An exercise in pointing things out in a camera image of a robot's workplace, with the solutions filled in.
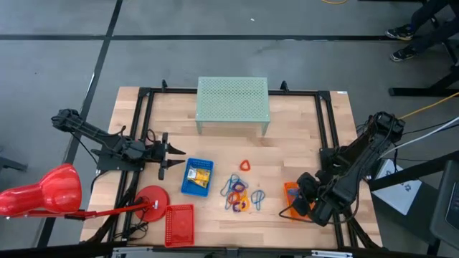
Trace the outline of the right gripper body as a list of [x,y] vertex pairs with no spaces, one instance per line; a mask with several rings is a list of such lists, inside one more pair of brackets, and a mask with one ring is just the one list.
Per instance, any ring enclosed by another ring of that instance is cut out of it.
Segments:
[[305,172],[298,178],[297,184],[298,195],[293,201],[293,208],[300,216],[306,216],[311,211],[311,204],[316,201],[318,181]]

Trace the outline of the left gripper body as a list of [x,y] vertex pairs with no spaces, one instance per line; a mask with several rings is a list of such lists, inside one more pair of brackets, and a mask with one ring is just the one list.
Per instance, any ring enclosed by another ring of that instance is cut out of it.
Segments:
[[156,137],[154,132],[147,132],[146,139],[151,142],[146,145],[145,161],[147,163],[159,164],[158,179],[164,180],[165,170],[167,169],[166,153],[168,151],[168,133],[162,139]]

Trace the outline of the orange plastic basket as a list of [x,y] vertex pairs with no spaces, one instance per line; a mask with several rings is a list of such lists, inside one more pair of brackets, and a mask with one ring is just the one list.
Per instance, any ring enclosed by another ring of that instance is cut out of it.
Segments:
[[[295,198],[297,197],[297,196],[293,196],[290,194],[290,190],[292,188],[298,188],[298,184],[295,182],[284,183],[284,195],[285,195],[287,206],[290,206],[295,200]],[[288,209],[288,213],[290,217],[293,217],[296,219],[309,219],[307,215],[301,216],[293,207],[290,207]]]

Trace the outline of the blue plastic basket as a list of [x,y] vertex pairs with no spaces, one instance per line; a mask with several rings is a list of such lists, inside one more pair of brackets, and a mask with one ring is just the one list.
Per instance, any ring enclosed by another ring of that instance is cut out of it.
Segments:
[[[187,179],[188,171],[190,168],[203,168],[210,171],[209,183],[206,188],[198,186],[195,183],[192,183]],[[208,197],[209,190],[212,184],[212,177],[214,175],[214,162],[198,159],[198,158],[188,158],[186,162],[186,169],[184,172],[184,177],[181,185],[181,192],[186,195],[199,196],[199,197]]]

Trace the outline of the yellow packet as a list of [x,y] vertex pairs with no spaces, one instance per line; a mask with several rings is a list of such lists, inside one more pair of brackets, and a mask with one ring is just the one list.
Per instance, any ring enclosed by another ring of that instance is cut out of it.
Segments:
[[196,178],[194,179],[195,184],[202,188],[206,188],[209,183],[210,175],[211,172],[209,170],[198,168]]

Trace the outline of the black desk bar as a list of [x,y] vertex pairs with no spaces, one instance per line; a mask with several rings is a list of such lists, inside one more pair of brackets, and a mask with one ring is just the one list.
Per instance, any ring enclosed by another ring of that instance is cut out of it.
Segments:
[[417,164],[406,168],[400,172],[393,173],[379,179],[369,182],[370,191],[377,191],[379,189],[394,186],[406,181],[413,181],[420,177],[427,176],[433,173],[442,171],[448,161],[459,161],[459,150],[449,153],[447,155],[435,158],[431,161]]

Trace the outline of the red desk lamp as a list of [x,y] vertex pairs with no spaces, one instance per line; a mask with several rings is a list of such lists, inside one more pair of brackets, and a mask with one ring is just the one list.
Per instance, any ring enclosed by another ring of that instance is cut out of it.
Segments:
[[84,221],[102,216],[134,212],[144,221],[157,221],[166,213],[169,195],[160,186],[141,189],[130,206],[106,211],[84,211],[82,186],[74,166],[65,163],[49,171],[37,183],[10,188],[0,193],[0,216],[63,217]]

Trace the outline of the red plastic basket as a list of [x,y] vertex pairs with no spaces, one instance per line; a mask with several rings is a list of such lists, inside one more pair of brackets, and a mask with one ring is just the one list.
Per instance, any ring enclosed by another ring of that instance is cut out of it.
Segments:
[[194,206],[192,204],[166,207],[166,248],[194,246]]

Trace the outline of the green perforated metal shelf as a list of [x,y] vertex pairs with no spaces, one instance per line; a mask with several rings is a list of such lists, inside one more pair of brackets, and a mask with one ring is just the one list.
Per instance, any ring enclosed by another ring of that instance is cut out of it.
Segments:
[[265,77],[199,77],[197,132],[203,124],[259,123],[262,135],[270,124],[268,79]]

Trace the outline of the white box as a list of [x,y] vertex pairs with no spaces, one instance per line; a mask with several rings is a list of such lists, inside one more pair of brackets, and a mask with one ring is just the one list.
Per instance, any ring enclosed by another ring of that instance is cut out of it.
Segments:
[[[392,160],[385,160],[377,172],[376,179],[390,176],[393,173],[400,172],[402,170],[403,168],[399,165],[394,167]],[[421,180],[413,180],[372,191],[372,193],[386,204],[389,204],[393,209],[406,216],[418,191],[420,190],[421,185]]]

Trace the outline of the dark grey device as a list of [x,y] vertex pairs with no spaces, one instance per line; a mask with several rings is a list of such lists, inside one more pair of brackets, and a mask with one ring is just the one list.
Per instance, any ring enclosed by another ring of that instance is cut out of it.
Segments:
[[438,189],[430,231],[439,240],[459,250],[459,162],[448,161]]

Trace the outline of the black horizontal beam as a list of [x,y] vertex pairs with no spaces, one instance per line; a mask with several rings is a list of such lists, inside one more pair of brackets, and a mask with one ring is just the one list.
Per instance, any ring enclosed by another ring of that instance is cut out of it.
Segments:
[[430,254],[394,252],[388,249],[342,247],[339,249],[278,249],[246,247],[178,247],[128,246],[125,242],[73,244],[52,247],[0,250],[0,258],[94,258],[113,254],[145,253],[203,253],[237,258],[241,254],[276,254],[322,258],[449,258]]

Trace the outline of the black furniture base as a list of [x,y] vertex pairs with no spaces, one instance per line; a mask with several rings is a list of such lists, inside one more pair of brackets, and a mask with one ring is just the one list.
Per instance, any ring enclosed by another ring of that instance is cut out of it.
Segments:
[[391,87],[388,89],[389,95],[392,97],[448,97],[459,92],[459,88],[451,87],[454,83],[459,82],[459,59],[448,40],[443,42],[443,46],[453,62],[446,76],[429,87]]

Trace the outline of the dark furniture leg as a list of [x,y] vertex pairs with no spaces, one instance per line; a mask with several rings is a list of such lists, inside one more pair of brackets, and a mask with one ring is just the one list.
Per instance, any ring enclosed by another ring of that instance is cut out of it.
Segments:
[[11,168],[16,171],[26,171],[27,165],[0,156],[0,172],[4,168]]

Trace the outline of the person's shoe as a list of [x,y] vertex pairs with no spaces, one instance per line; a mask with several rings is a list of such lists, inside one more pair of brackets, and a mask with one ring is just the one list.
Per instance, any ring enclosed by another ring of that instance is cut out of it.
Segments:
[[405,24],[400,27],[388,29],[385,35],[391,39],[399,39],[402,41],[410,41],[415,35],[416,30],[410,25]]
[[411,47],[405,47],[403,49],[399,49],[396,52],[390,54],[389,58],[393,62],[402,62],[413,57],[417,56],[417,52]]

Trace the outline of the person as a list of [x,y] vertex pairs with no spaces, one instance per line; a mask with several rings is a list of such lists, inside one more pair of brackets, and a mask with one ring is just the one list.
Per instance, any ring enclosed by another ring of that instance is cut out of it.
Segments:
[[439,44],[451,36],[459,33],[459,0],[427,0],[417,11],[415,11],[410,19],[410,24],[415,30],[415,35],[420,27],[434,17],[436,13],[450,6],[455,17],[450,21],[440,25],[438,28],[433,29],[425,36],[411,39],[412,43],[407,47],[413,48],[417,55],[422,54],[425,50]]

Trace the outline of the black table frame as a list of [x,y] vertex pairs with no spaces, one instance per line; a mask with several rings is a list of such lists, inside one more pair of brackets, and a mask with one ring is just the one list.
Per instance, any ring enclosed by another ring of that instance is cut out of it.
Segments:
[[[336,249],[362,245],[347,225],[336,231],[285,219],[284,183],[321,167],[319,151],[347,145],[356,138],[348,95],[336,91],[271,90],[270,124],[265,135],[256,123],[205,123],[202,133],[195,123],[197,91],[191,88],[156,89],[150,125],[168,133],[172,146],[185,152],[179,160],[200,158],[214,162],[208,197],[181,192],[185,162],[169,168],[158,179],[158,166],[147,164],[139,185],[166,189],[173,204],[194,206],[194,247],[246,247],[278,249]],[[249,171],[240,163],[248,160]],[[263,190],[261,210],[251,206],[235,213],[224,207],[220,190],[233,174],[251,191]]]

